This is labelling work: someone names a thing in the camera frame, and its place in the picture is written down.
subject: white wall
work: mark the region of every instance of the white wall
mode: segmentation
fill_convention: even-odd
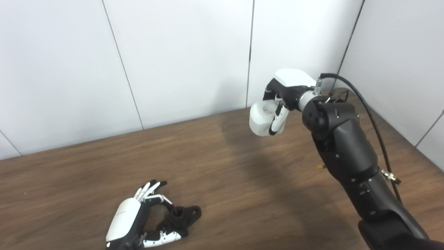
[[[245,107],[253,0],[106,0],[144,128]]]
[[[280,68],[337,71],[360,0],[256,0],[248,88],[253,2],[1,1],[0,131],[19,152],[0,136],[0,157],[243,108]]]
[[[366,1],[340,71],[413,145],[444,109],[443,9],[441,0]]]
[[[23,154],[142,128],[99,0],[0,1],[0,89]]]
[[[337,73],[361,0],[255,0],[248,106],[278,69]]]
[[[0,160],[20,156],[6,137],[0,132]]]

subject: black cable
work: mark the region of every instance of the black cable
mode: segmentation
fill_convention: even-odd
[[[345,78],[343,78],[343,77],[341,77],[341,76],[339,76],[339,75],[337,75],[335,73],[322,73],[319,76],[319,78],[320,79],[324,79],[324,78],[339,79],[339,80],[343,81],[345,84],[347,84],[356,93],[356,95],[358,96],[359,100],[364,105],[365,110],[369,114],[370,121],[372,122],[373,128],[375,129],[376,136],[378,137],[379,144],[381,145],[382,154],[384,155],[384,160],[385,160],[385,165],[387,166],[387,171],[392,173],[392,167],[390,166],[389,156],[387,154],[387,149],[385,148],[385,144],[384,144],[384,141],[382,140],[381,133],[379,132],[378,125],[376,124],[375,118],[373,117],[372,112],[370,111],[369,105],[364,100],[364,98],[362,97],[361,93],[359,93],[359,91],[356,89],[355,86],[353,86],[353,84],[351,82],[349,82],[347,79],[345,79]],[[396,184],[394,182],[391,181],[391,183],[392,183],[393,191],[395,192],[396,198],[398,199],[399,202],[402,203],[401,196],[399,195],[398,187],[396,186]]]

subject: wood grain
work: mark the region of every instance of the wood grain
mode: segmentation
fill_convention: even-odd
[[[358,215],[321,160],[300,113],[283,134],[257,137],[248,109],[0,161],[2,249],[104,249],[120,202],[143,183],[198,205],[190,236],[157,249],[367,249]],[[406,207],[444,241],[444,173],[382,119]],[[361,125],[380,152],[368,117]],[[381,166],[384,166],[380,155]],[[147,228],[162,220],[157,207]]]

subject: cable connector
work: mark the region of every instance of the cable connector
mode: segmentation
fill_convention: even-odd
[[[381,169],[381,174],[382,174],[382,176],[384,176],[384,178],[386,178],[387,180],[389,180],[389,181],[391,181],[391,182],[394,182],[396,185],[399,185],[399,184],[401,184],[401,182],[402,182],[400,179],[398,179],[398,178],[397,178],[393,173],[391,173],[391,172],[387,172],[387,171]]]

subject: black robotic arm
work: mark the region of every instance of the black robotic arm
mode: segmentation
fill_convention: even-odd
[[[377,154],[359,125],[355,107],[320,95],[322,79],[328,77],[345,80],[331,73],[321,74],[314,81],[299,70],[277,71],[264,94],[264,101],[278,102],[268,135],[281,132],[280,126],[288,115],[283,110],[302,111],[302,121],[311,132],[326,168],[341,183],[362,218],[359,231],[371,250],[444,249],[444,243],[428,239],[419,223],[390,191],[385,178],[400,181],[378,166]],[[352,85],[350,87],[360,96]],[[250,117],[252,128],[255,120]]]

